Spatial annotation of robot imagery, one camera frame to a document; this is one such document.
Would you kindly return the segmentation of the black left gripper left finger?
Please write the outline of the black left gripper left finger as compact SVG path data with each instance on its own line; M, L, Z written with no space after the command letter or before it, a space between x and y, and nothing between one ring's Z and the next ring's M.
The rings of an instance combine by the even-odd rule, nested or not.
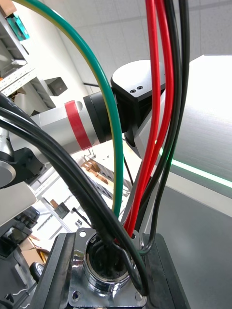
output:
M59 234L33 295L31 309L71 309L68 294L75 233Z

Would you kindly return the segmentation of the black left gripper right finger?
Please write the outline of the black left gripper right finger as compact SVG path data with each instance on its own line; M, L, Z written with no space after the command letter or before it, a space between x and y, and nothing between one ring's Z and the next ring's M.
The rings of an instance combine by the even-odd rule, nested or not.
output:
M161 234L156 234L155 242L144 261L150 290L144 308L189 309L189 302Z

